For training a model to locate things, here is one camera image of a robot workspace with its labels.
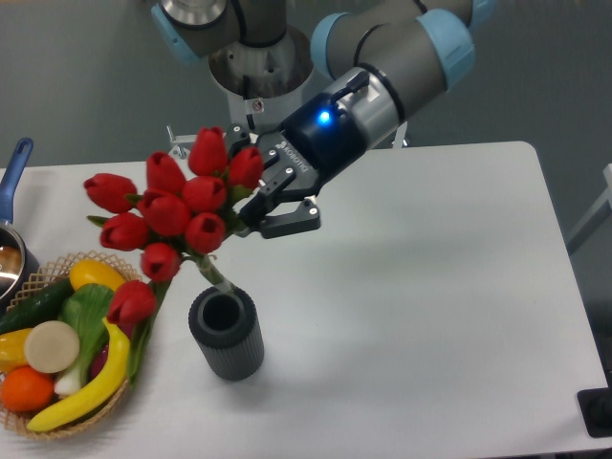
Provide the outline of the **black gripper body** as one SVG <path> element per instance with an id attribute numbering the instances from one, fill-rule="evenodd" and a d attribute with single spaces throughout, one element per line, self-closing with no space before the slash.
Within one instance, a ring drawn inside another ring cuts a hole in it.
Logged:
<path id="1" fill-rule="evenodd" d="M 268 215 L 294 211 L 365 152 L 366 139 L 356 118 L 339 106 L 350 94 L 321 93 L 259 136 L 264 171 L 257 193 L 272 201 Z"/>

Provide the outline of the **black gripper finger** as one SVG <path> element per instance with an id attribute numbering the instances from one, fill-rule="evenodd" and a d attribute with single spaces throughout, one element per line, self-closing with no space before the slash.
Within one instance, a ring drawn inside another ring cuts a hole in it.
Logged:
<path id="1" fill-rule="evenodd" d="M 259 135 L 249 130 L 245 125 L 232 124 L 227 128 L 224 144 L 231 161 L 240 151 L 246 148 L 256 148 Z"/>
<path id="2" fill-rule="evenodd" d="M 238 229 L 236 234 L 246 237 L 259 232 L 264 239 L 274 239 L 318 230 L 321 226 L 319 208 L 309 197 L 304 198 L 294 211 L 280 215 L 266 213 L 267 204 L 271 203 L 268 197 L 257 193 L 241 208 L 239 217 L 245 227 Z"/>

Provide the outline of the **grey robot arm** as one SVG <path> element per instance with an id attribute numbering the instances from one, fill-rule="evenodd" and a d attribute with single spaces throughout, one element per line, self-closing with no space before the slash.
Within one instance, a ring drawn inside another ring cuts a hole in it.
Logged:
<path id="1" fill-rule="evenodd" d="M 229 103 L 229 149 L 259 147 L 263 176 L 237 231 L 275 238 L 316 230 L 321 188 L 470 71 L 471 31 L 494 8 L 385 1 L 328 15 L 311 35 L 283 1 L 159 1 L 151 14 L 173 54 L 208 62 Z"/>

